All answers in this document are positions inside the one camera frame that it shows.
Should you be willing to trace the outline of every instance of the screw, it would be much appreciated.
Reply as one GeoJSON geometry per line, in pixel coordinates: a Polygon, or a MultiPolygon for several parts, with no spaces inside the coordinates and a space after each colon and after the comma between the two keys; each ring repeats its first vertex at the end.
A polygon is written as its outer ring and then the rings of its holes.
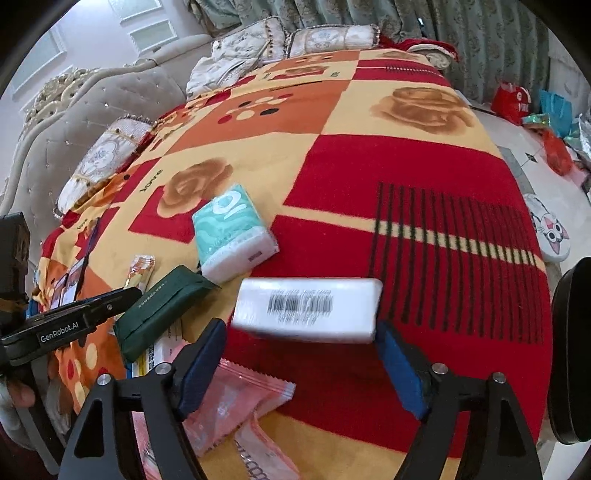
{"type": "Polygon", "coordinates": [[[503,384],[507,381],[507,377],[505,376],[505,374],[502,374],[501,372],[495,372],[492,374],[492,379],[500,384],[503,384]]]}
{"type": "Polygon", "coordinates": [[[96,382],[99,385],[106,385],[107,383],[109,383],[111,381],[111,376],[109,374],[102,374],[97,380],[96,382]]]}
{"type": "Polygon", "coordinates": [[[173,369],[173,366],[171,364],[166,363],[166,362],[158,364],[155,367],[157,375],[166,375],[172,369],[173,369]]]}
{"type": "Polygon", "coordinates": [[[433,366],[431,368],[433,369],[433,371],[437,375],[445,375],[447,372],[449,372],[449,368],[447,367],[447,365],[446,364],[442,364],[440,362],[437,362],[436,364],[433,364],[433,366]]]}

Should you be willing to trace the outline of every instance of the blue gift bag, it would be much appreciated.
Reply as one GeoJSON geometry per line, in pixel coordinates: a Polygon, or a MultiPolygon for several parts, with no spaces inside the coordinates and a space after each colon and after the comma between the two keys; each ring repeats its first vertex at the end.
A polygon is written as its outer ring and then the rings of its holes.
{"type": "Polygon", "coordinates": [[[554,133],[564,138],[570,133],[573,124],[573,106],[560,95],[546,90],[540,90],[542,113],[550,116],[550,127],[554,133]]]}

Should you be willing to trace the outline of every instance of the snack packet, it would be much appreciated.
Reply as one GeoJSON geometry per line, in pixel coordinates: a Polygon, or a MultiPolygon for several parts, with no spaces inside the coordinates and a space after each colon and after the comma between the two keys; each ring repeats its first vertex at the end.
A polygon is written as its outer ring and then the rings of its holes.
{"type": "MultiPolygon", "coordinates": [[[[136,255],[133,262],[131,262],[131,266],[129,267],[123,288],[137,287],[141,293],[145,293],[146,287],[150,282],[152,272],[154,271],[155,264],[156,259],[153,255],[136,255]]],[[[119,320],[122,315],[122,313],[116,315],[115,321],[119,320]]],[[[109,333],[111,335],[115,334],[113,329],[111,329],[109,333]]]]}
{"type": "MultiPolygon", "coordinates": [[[[173,353],[171,361],[184,345],[173,353]]],[[[220,360],[213,374],[203,402],[183,422],[187,438],[197,457],[220,444],[224,438],[242,423],[237,437],[239,453],[249,471],[254,462],[259,468],[289,474],[270,477],[273,480],[296,480],[299,473],[296,466],[279,447],[261,430],[257,419],[289,401],[294,394],[295,384],[278,378],[254,372],[248,368],[220,360]],[[260,457],[267,456],[266,461],[260,457]]],[[[154,453],[150,446],[148,430],[143,413],[134,413],[135,436],[139,453],[149,480],[161,480],[154,453]]]]}

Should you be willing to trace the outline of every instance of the red and yellow blanket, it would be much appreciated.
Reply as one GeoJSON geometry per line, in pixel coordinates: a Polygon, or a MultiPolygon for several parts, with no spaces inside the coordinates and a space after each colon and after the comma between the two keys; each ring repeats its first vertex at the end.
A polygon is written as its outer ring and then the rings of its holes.
{"type": "MultiPolygon", "coordinates": [[[[99,218],[83,297],[121,287],[135,254],[155,255],[152,283],[179,264],[195,269],[191,215],[232,183],[246,188],[281,248],[251,275],[380,278],[379,317],[458,374],[504,372],[537,438],[550,295],[528,210],[483,126],[423,56],[283,60],[169,114],[127,171],[45,242],[42,297],[84,254],[99,218]]],[[[240,282],[184,319],[187,340],[210,318],[229,318],[240,282]]],[[[77,408],[100,373],[125,373],[109,327],[58,353],[77,408]]],[[[230,330],[225,358],[297,384],[261,424],[302,478],[394,476],[417,422],[371,345],[230,330]]],[[[212,480],[246,478],[230,441],[203,466],[212,480]]],[[[448,467],[451,477],[457,461],[448,467]]]]}

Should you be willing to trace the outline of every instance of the cartoon cat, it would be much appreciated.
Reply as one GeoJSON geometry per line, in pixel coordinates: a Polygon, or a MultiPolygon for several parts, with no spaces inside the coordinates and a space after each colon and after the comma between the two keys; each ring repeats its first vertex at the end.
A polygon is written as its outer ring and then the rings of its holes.
{"type": "Polygon", "coordinates": [[[549,212],[539,198],[533,195],[524,197],[530,209],[531,223],[534,225],[535,230],[543,233],[554,253],[560,255],[560,242],[570,239],[568,232],[558,221],[556,215],[549,212]]]}

